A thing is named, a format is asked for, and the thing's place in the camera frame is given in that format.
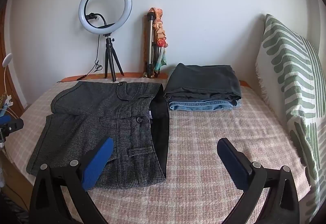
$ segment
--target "silver bolt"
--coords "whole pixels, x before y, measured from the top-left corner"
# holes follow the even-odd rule
[[[70,162],[70,166],[76,166],[76,165],[78,165],[78,161],[77,160],[72,160]]]
[[[252,163],[252,166],[255,167],[255,168],[257,168],[257,169],[259,169],[261,167],[261,164],[259,162],[257,162],[257,161],[254,161]]]
[[[43,163],[40,167],[41,170],[45,170],[48,167],[46,163]]]
[[[283,170],[285,170],[286,172],[289,172],[290,168],[288,166],[283,166]]]

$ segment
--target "folded blue jeans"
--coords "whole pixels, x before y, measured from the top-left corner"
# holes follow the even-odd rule
[[[216,111],[222,109],[232,109],[241,105],[241,100],[238,100],[236,105],[226,100],[201,100],[197,102],[176,102],[169,101],[170,110],[183,111]]]

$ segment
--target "white ring light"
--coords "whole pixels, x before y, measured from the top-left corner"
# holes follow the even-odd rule
[[[79,20],[81,24],[84,26],[84,28],[94,34],[109,34],[114,32],[115,30],[119,29],[129,18],[129,15],[131,13],[131,7],[132,7],[132,0],[124,0],[124,10],[119,18],[119,20],[114,23],[113,25],[109,26],[101,26],[101,28],[97,28],[89,23],[89,21],[85,18],[86,16],[86,5],[89,0],[81,0],[79,4],[79,9],[78,9],[78,15],[79,15]]]

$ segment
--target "bed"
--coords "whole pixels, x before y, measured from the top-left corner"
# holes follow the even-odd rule
[[[118,78],[117,81],[166,84],[164,79]],[[51,114],[50,103],[59,92],[76,83],[59,82],[45,92],[22,115],[24,128],[6,141],[9,159],[32,184],[35,177],[26,172],[26,165],[46,116]],[[232,110],[170,111],[167,180],[146,188],[90,190],[90,197],[105,219],[109,223],[221,223],[242,194],[217,155],[216,144],[223,137],[249,160],[259,161],[265,168],[288,165],[299,200],[306,196],[310,187],[305,167],[286,131],[250,87],[241,88],[242,106]],[[71,214],[80,220],[68,191],[63,189]],[[266,195],[264,190],[248,223],[255,222]]]

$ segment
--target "patterned pillow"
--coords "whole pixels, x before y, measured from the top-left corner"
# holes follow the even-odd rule
[[[320,190],[326,190],[326,85],[318,53],[267,14],[256,70],[263,97],[288,130],[320,203],[326,196]]]

